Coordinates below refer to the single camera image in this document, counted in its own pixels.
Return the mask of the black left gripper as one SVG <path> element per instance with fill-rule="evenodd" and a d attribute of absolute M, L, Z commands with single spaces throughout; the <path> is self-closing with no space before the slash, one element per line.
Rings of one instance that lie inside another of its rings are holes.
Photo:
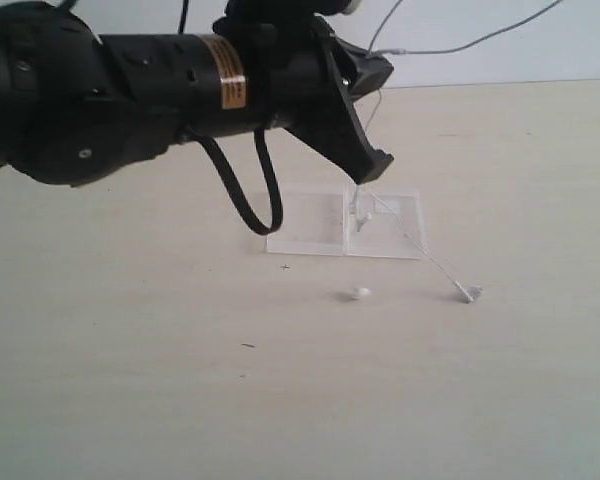
<path fill-rule="evenodd" d="M 341 39 L 334 9 L 227 9 L 199 41 L 213 73 L 199 76 L 199 140 L 285 129 L 355 184 L 394 157 L 374 148 L 353 103 L 394 71 L 382 55 Z"/>

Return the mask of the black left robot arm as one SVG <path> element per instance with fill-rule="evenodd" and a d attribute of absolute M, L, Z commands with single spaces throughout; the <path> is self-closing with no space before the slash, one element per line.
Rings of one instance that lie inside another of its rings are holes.
<path fill-rule="evenodd" d="M 355 103 L 392 64 L 328 24 L 347 1 L 231 1 L 209 34 L 97 35 L 66 6 L 0 6 L 0 164 L 77 187 L 171 146 L 282 128 L 354 182 L 391 156 Z"/>

